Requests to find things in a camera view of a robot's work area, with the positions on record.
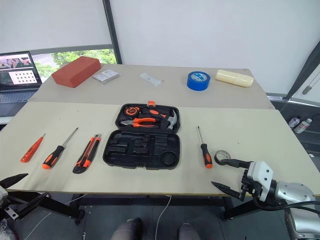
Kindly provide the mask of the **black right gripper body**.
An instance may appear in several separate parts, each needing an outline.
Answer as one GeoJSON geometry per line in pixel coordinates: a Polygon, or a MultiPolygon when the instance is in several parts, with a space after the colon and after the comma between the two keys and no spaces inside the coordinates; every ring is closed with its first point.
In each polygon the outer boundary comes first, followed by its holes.
{"type": "Polygon", "coordinates": [[[262,185],[259,182],[250,179],[248,177],[248,170],[246,169],[241,179],[240,200],[243,201],[245,199],[246,193],[249,193],[254,198],[259,198],[261,192],[262,185]]]}

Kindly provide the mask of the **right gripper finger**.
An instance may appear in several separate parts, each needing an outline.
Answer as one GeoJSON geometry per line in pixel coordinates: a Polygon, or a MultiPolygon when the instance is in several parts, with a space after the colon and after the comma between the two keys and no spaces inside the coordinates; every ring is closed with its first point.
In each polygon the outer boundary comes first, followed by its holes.
{"type": "Polygon", "coordinates": [[[211,184],[214,185],[216,188],[218,188],[223,193],[225,193],[231,197],[234,197],[240,201],[243,201],[245,198],[245,192],[243,192],[243,191],[239,192],[239,191],[233,190],[227,185],[224,185],[224,184],[218,183],[218,182],[214,182],[214,181],[211,181],[211,184]]]}
{"type": "Polygon", "coordinates": [[[250,161],[243,161],[243,160],[238,160],[238,159],[222,159],[220,161],[223,165],[228,165],[234,168],[244,168],[244,169],[249,169],[250,168],[250,161]]]}

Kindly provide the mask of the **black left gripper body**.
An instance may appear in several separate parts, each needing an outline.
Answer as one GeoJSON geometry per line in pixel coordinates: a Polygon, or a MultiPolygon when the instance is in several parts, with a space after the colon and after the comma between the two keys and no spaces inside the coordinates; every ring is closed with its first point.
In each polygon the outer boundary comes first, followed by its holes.
{"type": "Polygon", "coordinates": [[[10,203],[7,200],[2,199],[0,201],[0,220],[4,219],[12,219],[17,220],[19,218],[19,214],[15,212],[12,208],[10,208],[10,203]]]}

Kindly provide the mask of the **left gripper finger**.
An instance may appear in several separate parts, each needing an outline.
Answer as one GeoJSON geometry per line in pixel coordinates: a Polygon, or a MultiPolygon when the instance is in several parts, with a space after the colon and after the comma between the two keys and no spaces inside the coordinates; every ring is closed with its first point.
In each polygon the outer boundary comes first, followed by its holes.
{"type": "Polygon", "coordinates": [[[21,174],[7,177],[0,181],[0,186],[4,189],[8,189],[9,187],[15,185],[16,183],[18,183],[28,175],[29,175],[28,173],[21,173],[21,174]]]}
{"type": "Polygon", "coordinates": [[[14,199],[18,203],[15,219],[22,219],[32,212],[48,196],[48,192],[22,192],[14,193],[14,199]]]}

